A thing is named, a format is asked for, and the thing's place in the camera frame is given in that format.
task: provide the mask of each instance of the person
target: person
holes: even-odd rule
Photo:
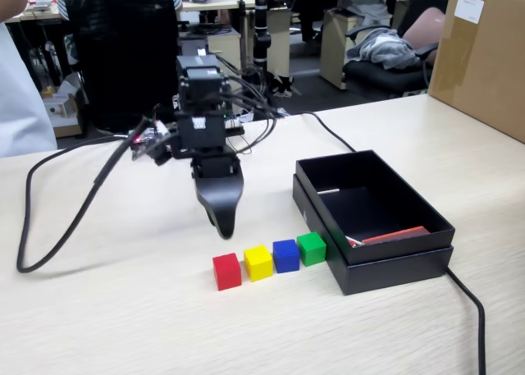
[[[3,23],[26,4],[0,0],[0,158],[57,149],[39,91]]]
[[[69,20],[69,16],[67,15],[67,7],[65,0],[57,0],[58,5],[58,12],[60,12],[60,15],[62,18],[66,21]],[[175,9],[177,11],[182,10],[182,0],[173,0],[173,6],[175,6]]]
[[[57,0],[58,12],[64,21],[69,21],[67,14],[66,0]],[[182,0],[173,0],[173,6],[176,11],[182,10]],[[64,44],[66,45],[67,60],[70,65],[76,65],[79,62],[78,52],[76,51],[75,40],[73,34],[67,34],[64,37]]]

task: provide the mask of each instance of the black stand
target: black stand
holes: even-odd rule
[[[262,69],[262,82],[266,84],[268,49],[272,37],[268,33],[267,9],[268,0],[255,0],[255,36],[253,38],[253,62]]]
[[[239,31],[240,31],[240,72],[245,73],[248,69],[248,26],[246,24],[246,4],[239,0]]]

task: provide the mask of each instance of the chair backrest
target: chair backrest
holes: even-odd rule
[[[445,23],[445,14],[435,7],[431,7],[413,23],[409,30],[403,36],[414,49],[420,49],[429,44],[439,43],[443,33],[443,24]],[[427,62],[434,65],[436,52],[429,55]]]
[[[65,0],[99,129],[135,126],[177,93],[173,0]]]

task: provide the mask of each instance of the desk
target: desk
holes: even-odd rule
[[[239,8],[239,0],[208,0],[206,3],[183,2],[182,11],[226,10]],[[255,7],[255,0],[244,0],[246,8]]]
[[[320,114],[374,149],[455,227],[450,267],[485,305],[488,373],[524,373],[525,145],[429,97]],[[263,123],[245,126],[254,139]],[[241,146],[242,140],[234,140]],[[69,225],[116,144],[34,177],[28,261]],[[307,232],[296,159],[346,152],[312,117],[279,121],[241,155],[235,235],[219,238],[189,161],[128,153],[59,255],[19,275],[27,171],[0,160],[0,373],[477,373],[477,311],[448,277],[344,297],[326,263],[218,292],[212,257]]]
[[[44,11],[23,11],[18,16],[13,16],[6,24],[11,24],[21,21],[38,21],[38,20],[60,20],[60,12],[58,12],[58,5],[51,3],[51,7]]]

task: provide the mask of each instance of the black box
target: black box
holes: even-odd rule
[[[454,228],[373,151],[301,160],[294,200],[346,295],[438,277]],[[431,234],[353,248],[363,240],[424,226]]]

